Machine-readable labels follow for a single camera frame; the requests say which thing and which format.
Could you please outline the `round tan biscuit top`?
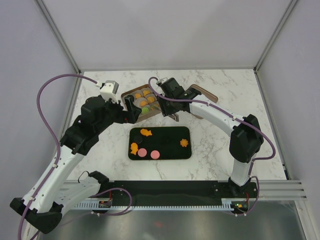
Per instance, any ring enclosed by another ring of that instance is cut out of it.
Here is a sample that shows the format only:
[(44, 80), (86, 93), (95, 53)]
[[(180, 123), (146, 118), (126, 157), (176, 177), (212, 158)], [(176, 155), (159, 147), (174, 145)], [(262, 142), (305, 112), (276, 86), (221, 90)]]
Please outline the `round tan biscuit top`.
[(139, 103), (139, 106), (140, 107), (144, 107), (148, 104), (148, 102), (146, 100), (142, 100), (140, 103)]

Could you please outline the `round tan biscuit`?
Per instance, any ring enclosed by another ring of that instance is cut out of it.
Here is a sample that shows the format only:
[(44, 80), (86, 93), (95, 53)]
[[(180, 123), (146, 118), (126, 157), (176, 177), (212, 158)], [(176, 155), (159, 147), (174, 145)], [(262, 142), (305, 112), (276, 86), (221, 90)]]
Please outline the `round tan biscuit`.
[(147, 95), (149, 95), (151, 92), (149, 90), (144, 90), (143, 92), (143, 96), (146, 97)]
[(139, 103), (139, 106), (140, 107), (144, 107), (148, 104), (148, 102), (146, 100), (142, 100), (140, 103)]
[(154, 103), (156, 101), (156, 99), (153, 96), (149, 96), (146, 99), (147, 99), (148, 103), (150, 103), (150, 104)]

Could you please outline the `gold cookie tin box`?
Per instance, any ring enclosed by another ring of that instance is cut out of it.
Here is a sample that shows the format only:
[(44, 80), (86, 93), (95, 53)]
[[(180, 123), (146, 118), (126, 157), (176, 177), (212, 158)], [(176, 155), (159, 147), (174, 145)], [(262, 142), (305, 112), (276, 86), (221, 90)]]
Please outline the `gold cookie tin box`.
[(131, 97), (133, 99), (133, 105), (141, 109), (137, 123), (161, 113), (157, 97), (149, 88), (148, 84), (123, 92), (120, 96), (123, 103), (125, 102), (125, 97)]

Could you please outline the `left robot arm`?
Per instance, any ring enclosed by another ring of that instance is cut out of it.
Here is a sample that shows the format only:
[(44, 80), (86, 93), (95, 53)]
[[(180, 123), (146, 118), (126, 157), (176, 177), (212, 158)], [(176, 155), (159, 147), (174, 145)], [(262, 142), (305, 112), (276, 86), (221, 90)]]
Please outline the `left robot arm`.
[(63, 216), (74, 206), (97, 195), (105, 197), (110, 190), (108, 178), (94, 171), (81, 183), (66, 192), (60, 189), (79, 162), (99, 141), (99, 134), (113, 123), (134, 124), (142, 110), (130, 97), (125, 98), (126, 110), (119, 101), (102, 96), (88, 98), (59, 143), (54, 157), (36, 185), (24, 197), (16, 197), (10, 207), (43, 234), (53, 231)]

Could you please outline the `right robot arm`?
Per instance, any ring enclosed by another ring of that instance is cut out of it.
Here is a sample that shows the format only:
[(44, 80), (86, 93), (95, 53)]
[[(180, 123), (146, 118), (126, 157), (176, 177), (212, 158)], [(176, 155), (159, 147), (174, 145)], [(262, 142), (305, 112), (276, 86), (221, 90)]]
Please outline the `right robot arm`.
[(199, 90), (193, 87), (184, 89), (173, 77), (165, 81), (158, 79), (156, 84), (162, 94), (155, 90), (153, 93), (163, 116), (175, 119), (178, 112), (187, 112), (207, 120), (230, 137), (229, 152), (234, 162), (228, 191), (233, 197), (241, 197), (247, 191), (252, 159), (264, 142), (257, 118), (251, 114), (247, 117), (233, 114)]

